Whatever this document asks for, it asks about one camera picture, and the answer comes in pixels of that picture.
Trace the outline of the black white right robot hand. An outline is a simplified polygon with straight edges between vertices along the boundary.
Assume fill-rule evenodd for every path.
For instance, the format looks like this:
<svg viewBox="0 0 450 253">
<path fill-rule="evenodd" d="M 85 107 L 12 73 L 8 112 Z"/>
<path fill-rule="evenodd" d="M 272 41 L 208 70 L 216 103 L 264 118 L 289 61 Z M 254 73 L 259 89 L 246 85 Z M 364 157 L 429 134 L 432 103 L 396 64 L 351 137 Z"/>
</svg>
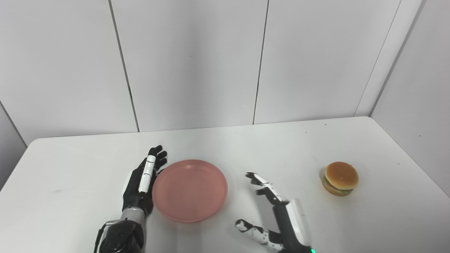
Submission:
<svg viewBox="0 0 450 253">
<path fill-rule="evenodd" d="M 256 226 L 243 219 L 236 220 L 236 229 L 259 245 L 277 253 L 315 253 L 308 221 L 299 199 L 288 200 L 272 183 L 257 173 L 247 172 L 245 176 L 251 180 L 251 184 L 260 187 L 256 189 L 256 195 L 265 196 L 272 205 L 279 232 Z"/>
</svg>

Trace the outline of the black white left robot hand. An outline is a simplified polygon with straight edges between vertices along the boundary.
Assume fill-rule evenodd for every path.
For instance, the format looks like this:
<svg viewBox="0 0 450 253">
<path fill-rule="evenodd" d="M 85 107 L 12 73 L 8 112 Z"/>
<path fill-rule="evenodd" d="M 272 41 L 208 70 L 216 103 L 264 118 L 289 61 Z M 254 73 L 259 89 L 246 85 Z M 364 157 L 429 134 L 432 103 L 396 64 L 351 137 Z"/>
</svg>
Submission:
<svg viewBox="0 0 450 253">
<path fill-rule="evenodd" d="M 128 185 L 123 193 L 123 207 L 122 210 L 127 208 L 139 208 L 144 212 L 144 217 L 148 217 L 153 211 L 153 197 L 152 191 L 156 178 L 163 171 L 163 166 L 167 163 L 167 151 L 163 150 L 162 145 L 152 147 L 149 155 L 156 157 L 155 165 L 153 167 L 151 181 L 147 193 L 138 191 L 139 184 L 142 178 L 146 158 L 142 160 L 138 168 L 132 171 Z"/>
</svg>

